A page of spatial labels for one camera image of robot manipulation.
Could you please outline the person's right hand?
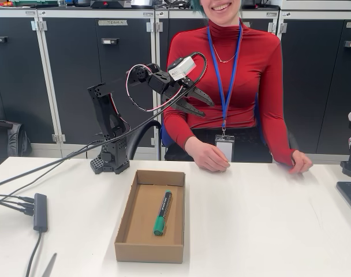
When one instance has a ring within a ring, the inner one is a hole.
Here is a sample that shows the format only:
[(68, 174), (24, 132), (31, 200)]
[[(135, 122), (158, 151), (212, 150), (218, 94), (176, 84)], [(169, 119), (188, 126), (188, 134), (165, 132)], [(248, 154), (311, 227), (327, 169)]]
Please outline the person's right hand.
[(193, 154), (195, 163), (211, 172), (224, 172), (230, 167), (226, 156), (214, 145), (200, 143)]

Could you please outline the person's left hand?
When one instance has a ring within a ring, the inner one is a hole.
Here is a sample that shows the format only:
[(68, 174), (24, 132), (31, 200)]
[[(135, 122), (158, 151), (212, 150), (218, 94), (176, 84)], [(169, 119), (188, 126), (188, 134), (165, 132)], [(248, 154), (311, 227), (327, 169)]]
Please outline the person's left hand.
[(293, 167), (289, 170), (291, 174), (301, 174), (308, 171), (313, 163), (309, 157), (299, 150), (295, 150), (292, 153)]

